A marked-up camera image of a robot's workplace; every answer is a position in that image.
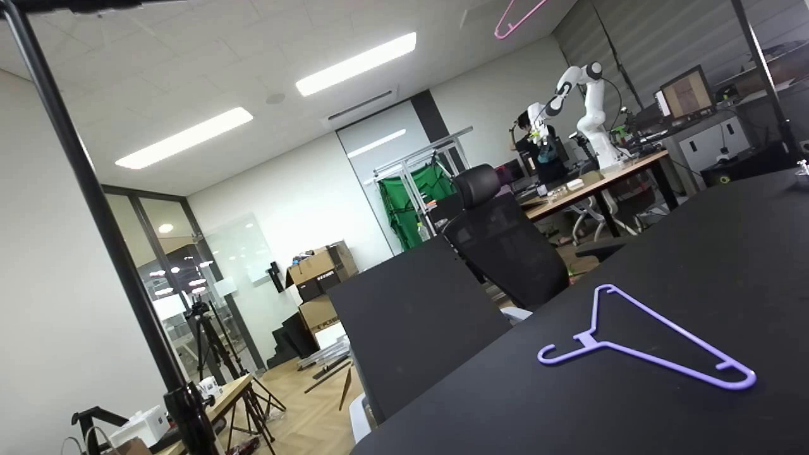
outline white robot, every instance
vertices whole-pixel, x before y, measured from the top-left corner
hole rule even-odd
[[[603,131],[603,69],[600,63],[588,66],[570,66],[560,74],[556,84],[556,93],[547,104],[531,104],[528,119],[531,119],[531,135],[546,137],[546,119],[560,114],[564,98],[570,93],[573,87],[585,87],[583,93],[583,117],[578,119],[576,130],[585,137],[597,162],[599,173],[603,178],[621,169],[621,155],[612,147],[606,131]]]

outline person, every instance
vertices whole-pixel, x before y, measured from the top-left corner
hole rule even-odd
[[[560,145],[560,138],[556,137],[556,130],[547,125],[547,135],[542,138],[536,138],[531,135],[531,122],[528,122],[528,112],[523,112],[514,119],[514,126],[520,131],[525,131],[520,138],[514,138],[514,152],[520,152],[523,156],[531,159],[531,167],[536,173],[536,180],[540,184],[559,186],[568,180],[568,169],[564,164],[566,150]]]

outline table surface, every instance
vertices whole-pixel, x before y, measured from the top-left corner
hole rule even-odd
[[[233,406],[233,401],[238,401],[241,398],[241,391],[248,386],[249,386],[249,377],[240,377],[240,380],[221,385],[221,395],[216,398],[216,401],[204,409],[206,420],[210,422],[219,420]],[[181,443],[158,449],[158,455],[180,455],[180,452],[185,452]]]
[[[757,374],[722,391],[617,352],[542,366],[573,349],[592,290],[613,283]],[[624,304],[599,333],[713,370],[713,356]],[[356,455],[805,455],[809,181],[779,173],[714,186],[583,276],[418,400]]]
[[[592,194],[597,190],[603,190],[606,184],[612,184],[612,181],[617,181],[617,180],[621,180],[621,178],[627,178],[631,173],[638,173],[638,169],[643,169],[643,167],[648,167],[648,164],[655,164],[655,162],[659,162],[664,156],[667,156],[667,152],[655,152],[655,155],[631,159],[631,162],[624,164],[624,169],[618,169],[612,178],[600,178],[599,173],[585,173],[585,175],[578,178],[578,180],[583,180],[583,186],[578,186],[578,190],[556,186],[551,192],[551,197],[523,199],[525,217],[528,221],[542,217],[542,214],[547,214],[547,213],[554,213],[559,208],[566,208],[566,204],[570,204],[570,202],[576,202],[576,199],[581,199],[581,197],[585,197],[585,194]]]

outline hanger outline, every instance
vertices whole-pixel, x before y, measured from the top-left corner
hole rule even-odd
[[[498,20],[498,26],[494,26],[494,37],[498,41],[504,41],[509,34],[514,34],[531,15],[536,15],[542,4],[546,4],[547,0],[536,0],[536,4],[525,13],[525,15],[520,15],[514,23],[509,23],[509,20],[504,20],[507,18],[507,13],[514,7],[514,0],[507,0],[507,7],[503,11],[503,15],[499,15],[499,20]]]
[[[680,336],[690,338],[693,344],[698,344],[700,349],[710,352],[713,356],[718,356],[714,371],[726,371],[726,370],[734,370],[739,374],[739,380],[729,381],[729,380],[719,380],[719,377],[710,377],[705,371],[690,370],[685,363],[624,346],[624,344],[613,344],[613,341],[599,341],[597,331],[599,331],[599,304],[600,304],[600,294],[617,294],[621,295],[627,304],[636,305],[638,310],[643,310],[647,315],[652,315],[657,323],[676,331]],[[578,356],[585,356],[592,352],[599,349],[613,349],[621,352],[627,356],[633,356],[638,362],[676,371],[681,377],[713,385],[718,389],[728,389],[728,391],[739,391],[739,389],[750,389],[755,385],[755,371],[748,370],[746,363],[739,363],[737,358],[728,356],[726,352],[714,349],[713,344],[702,341],[700,336],[685,331],[681,327],[676,327],[675,320],[664,319],[662,313],[652,310],[648,305],[638,304],[636,298],[631,298],[630,294],[624,294],[621,289],[617,289],[613,283],[600,283],[594,289],[594,298],[592,298],[592,315],[588,315],[588,328],[573,333],[573,338],[581,344],[581,349],[559,353],[559,356],[547,356],[556,352],[556,344],[546,344],[542,349],[537,349],[536,358],[537,363],[546,366],[556,366]]]

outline air vent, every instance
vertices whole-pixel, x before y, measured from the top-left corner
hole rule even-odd
[[[345,126],[350,122],[359,122],[363,117],[370,117],[370,114],[387,109],[394,101],[397,101],[397,88],[381,92],[381,93],[377,93],[377,95],[370,95],[367,101],[359,101],[359,104],[354,104],[348,109],[341,109],[341,112],[326,117],[322,126],[326,130],[341,130],[341,126]]]

